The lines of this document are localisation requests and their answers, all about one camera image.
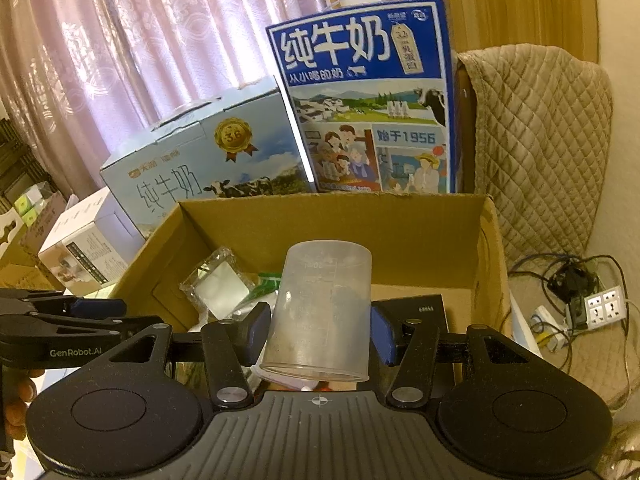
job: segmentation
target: black and white cow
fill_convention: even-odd
[[[446,113],[444,111],[444,95],[435,88],[416,88],[415,94],[418,96],[418,103],[425,108],[431,108],[433,116],[441,126],[446,126]]]
[[[220,198],[238,198],[241,196],[273,194],[271,179],[266,176],[250,180],[249,182],[243,182],[242,184],[236,184],[235,186],[229,185],[229,179],[224,182],[216,180],[211,183],[211,186],[204,187],[203,189],[204,191],[212,191]]]

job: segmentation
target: cow illustration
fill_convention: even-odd
[[[204,191],[215,193],[219,198],[239,198],[241,196],[273,194],[271,179],[266,176],[250,180],[249,182],[243,182],[242,184],[236,184],[235,186],[229,185],[229,179],[223,182],[215,180],[211,183],[211,186],[204,187],[203,189]]]
[[[350,66],[347,68],[347,73],[349,75],[353,75],[354,77],[358,75],[367,75],[367,69],[363,66]]]
[[[418,96],[418,103],[425,108],[431,108],[433,116],[441,126],[446,126],[446,113],[444,111],[444,94],[435,88],[416,88],[414,90]]]

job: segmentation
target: human hand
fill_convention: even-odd
[[[27,377],[20,377],[17,383],[10,385],[14,391],[17,390],[17,395],[14,394],[11,398],[17,399],[4,407],[4,430],[14,440],[24,440],[27,436],[26,403],[36,398],[36,386],[30,377],[40,377],[43,373],[44,370],[30,370]]]

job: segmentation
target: blue milk carton box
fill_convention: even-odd
[[[180,200],[313,191],[272,76],[181,107],[123,144],[100,175],[145,236]]]
[[[267,28],[321,190],[455,190],[444,0],[330,10]]]

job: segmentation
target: pink curtain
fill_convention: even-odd
[[[65,192],[174,108],[275,70],[264,27],[324,0],[0,0],[0,96]]]

